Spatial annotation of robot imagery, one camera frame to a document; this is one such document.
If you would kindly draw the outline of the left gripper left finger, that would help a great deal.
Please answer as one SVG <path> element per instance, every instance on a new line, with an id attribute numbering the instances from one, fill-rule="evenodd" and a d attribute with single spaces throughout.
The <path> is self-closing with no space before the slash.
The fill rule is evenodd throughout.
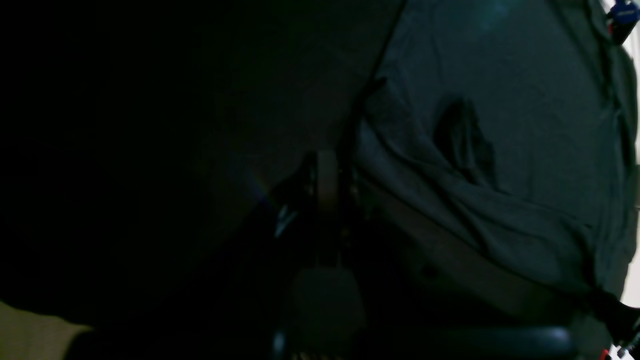
<path id="1" fill-rule="evenodd" d="M 262 264 L 285 259 L 303 265 L 318 264 L 318 157 L 318 152 L 306 153 L 297 169 L 260 203 Z"/>

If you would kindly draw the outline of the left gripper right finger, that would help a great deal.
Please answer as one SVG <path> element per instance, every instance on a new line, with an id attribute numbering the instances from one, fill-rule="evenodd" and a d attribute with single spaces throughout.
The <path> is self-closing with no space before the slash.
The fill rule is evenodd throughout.
<path id="1" fill-rule="evenodd" d="M 352 161 L 340 163 L 340 253 L 346 261 L 365 261 L 380 242 L 379 219 Z"/>

